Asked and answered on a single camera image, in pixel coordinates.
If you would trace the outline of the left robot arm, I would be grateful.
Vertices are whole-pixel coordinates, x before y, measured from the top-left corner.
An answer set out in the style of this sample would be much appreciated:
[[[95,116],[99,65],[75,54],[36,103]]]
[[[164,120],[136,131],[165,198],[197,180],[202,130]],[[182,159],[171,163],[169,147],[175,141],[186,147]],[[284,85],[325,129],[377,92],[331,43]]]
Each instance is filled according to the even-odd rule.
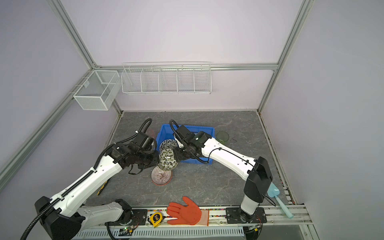
[[[154,167],[159,161],[157,141],[147,134],[152,119],[146,119],[135,134],[107,146],[95,164],[74,183],[51,198],[41,197],[35,202],[37,216],[27,226],[21,239],[40,223],[52,240],[71,240],[82,230],[99,224],[118,223],[128,225],[133,221],[132,207],[117,199],[110,204],[85,206],[86,200],[105,182],[129,167],[143,170]]]

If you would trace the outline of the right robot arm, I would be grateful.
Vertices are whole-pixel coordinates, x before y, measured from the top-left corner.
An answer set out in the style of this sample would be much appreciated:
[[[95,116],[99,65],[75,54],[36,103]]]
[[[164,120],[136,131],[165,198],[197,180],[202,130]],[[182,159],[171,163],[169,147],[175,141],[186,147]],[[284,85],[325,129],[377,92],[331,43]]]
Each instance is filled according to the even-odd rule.
[[[246,182],[244,198],[232,219],[239,223],[251,223],[254,219],[259,219],[264,223],[263,215],[258,216],[257,210],[261,209],[259,205],[266,198],[273,181],[268,161],[263,157],[255,159],[240,154],[211,135],[203,131],[195,134],[186,126],[179,126],[174,120],[170,120],[170,127],[179,145],[174,149],[177,161],[195,159],[208,164],[209,160],[213,160],[229,168]]]

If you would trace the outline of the purple striped bowl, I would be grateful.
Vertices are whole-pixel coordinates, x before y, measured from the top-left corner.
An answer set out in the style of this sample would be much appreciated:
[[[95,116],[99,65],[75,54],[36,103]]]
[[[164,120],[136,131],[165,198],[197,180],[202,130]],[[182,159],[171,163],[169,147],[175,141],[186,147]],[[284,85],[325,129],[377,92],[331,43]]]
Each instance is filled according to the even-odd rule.
[[[152,179],[172,179],[173,171],[165,171],[156,166],[151,172]]]

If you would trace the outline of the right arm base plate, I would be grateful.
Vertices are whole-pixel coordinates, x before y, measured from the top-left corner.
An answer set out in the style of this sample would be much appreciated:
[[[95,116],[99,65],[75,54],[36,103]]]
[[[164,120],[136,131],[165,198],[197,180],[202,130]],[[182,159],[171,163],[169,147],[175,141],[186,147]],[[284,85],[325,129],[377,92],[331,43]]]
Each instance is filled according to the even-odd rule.
[[[226,208],[228,224],[264,224],[267,223],[264,208],[257,207],[252,215],[247,214],[240,207]]]

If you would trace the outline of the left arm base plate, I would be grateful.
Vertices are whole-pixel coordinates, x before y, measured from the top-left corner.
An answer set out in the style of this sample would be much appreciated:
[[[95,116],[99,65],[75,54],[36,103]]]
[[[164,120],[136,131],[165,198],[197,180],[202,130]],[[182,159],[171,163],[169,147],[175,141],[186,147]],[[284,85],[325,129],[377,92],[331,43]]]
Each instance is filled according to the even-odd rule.
[[[143,226],[146,224],[147,218],[147,209],[133,209],[123,213],[119,219],[119,224],[122,226]]]

